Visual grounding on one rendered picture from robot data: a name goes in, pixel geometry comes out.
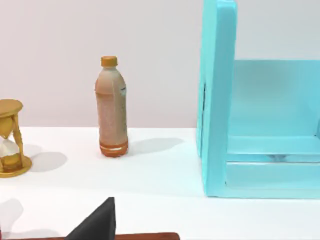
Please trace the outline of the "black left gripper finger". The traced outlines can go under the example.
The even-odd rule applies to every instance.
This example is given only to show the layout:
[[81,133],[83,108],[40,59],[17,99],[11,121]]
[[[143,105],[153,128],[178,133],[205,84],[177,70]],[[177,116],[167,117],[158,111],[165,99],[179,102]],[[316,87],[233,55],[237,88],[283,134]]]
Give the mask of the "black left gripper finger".
[[115,198],[108,197],[85,218],[67,237],[115,237]]

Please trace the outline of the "reddish brown wooden board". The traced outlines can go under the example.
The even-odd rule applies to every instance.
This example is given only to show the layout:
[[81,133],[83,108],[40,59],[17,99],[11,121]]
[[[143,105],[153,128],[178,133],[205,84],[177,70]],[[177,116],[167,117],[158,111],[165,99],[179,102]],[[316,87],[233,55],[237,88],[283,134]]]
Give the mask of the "reddish brown wooden board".
[[[2,240],[71,240],[67,237],[29,237]],[[181,240],[176,232],[116,234],[113,240]]]

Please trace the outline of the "orange capped tea bottle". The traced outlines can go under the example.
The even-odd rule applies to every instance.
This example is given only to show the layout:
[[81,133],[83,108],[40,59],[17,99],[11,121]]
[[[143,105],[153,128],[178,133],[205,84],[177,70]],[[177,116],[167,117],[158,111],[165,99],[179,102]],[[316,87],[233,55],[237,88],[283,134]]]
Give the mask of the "orange capped tea bottle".
[[127,86],[118,71],[116,56],[102,56],[95,85],[99,125],[99,146],[106,157],[120,157],[128,151]]

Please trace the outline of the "golden hourglass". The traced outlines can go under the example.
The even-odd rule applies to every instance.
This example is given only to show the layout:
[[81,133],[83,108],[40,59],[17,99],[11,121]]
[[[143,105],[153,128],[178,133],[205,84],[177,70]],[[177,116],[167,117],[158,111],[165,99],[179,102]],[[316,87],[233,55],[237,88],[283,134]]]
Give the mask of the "golden hourglass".
[[0,178],[26,173],[32,160],[24,155],[18,114],[23,104],[16,99],[0,99]]

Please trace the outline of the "light blue rack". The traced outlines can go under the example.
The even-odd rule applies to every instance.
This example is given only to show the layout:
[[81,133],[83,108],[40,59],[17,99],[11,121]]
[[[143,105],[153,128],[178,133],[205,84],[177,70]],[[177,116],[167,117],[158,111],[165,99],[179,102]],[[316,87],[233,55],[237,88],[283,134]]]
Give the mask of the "light blue rack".
[[235,58],[235,0],[203,0],[196,148],[204,194],[320,199],[320,60]]

